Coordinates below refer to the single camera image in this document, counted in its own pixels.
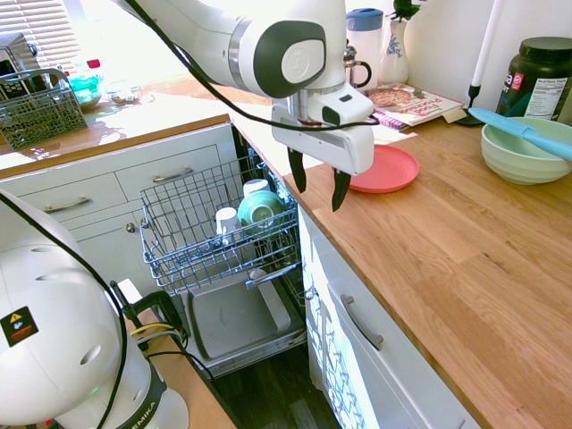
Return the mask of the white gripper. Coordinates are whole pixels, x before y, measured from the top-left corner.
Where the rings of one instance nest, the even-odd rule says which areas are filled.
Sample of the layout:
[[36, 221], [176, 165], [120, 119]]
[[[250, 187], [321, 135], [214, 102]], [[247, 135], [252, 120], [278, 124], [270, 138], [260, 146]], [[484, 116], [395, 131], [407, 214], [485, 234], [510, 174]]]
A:
[[[303, 154], [333, 169], [332, 211], [341, 208], [349, 190], [351, 175], [368, 170], [374, 161], [374, 133], [365, 124], [374, 111], [373, 102], [348, 83], [323, 91], [304, 89], [285, 99], [274, 99], [274, 122], [297, 126], [298, 130], [272, 127], [273, 138], [289, 147], [291, 173], [299, 193], [307, 188]], [[318, 122], [319, 128], [302, 130], [304, 122]]]

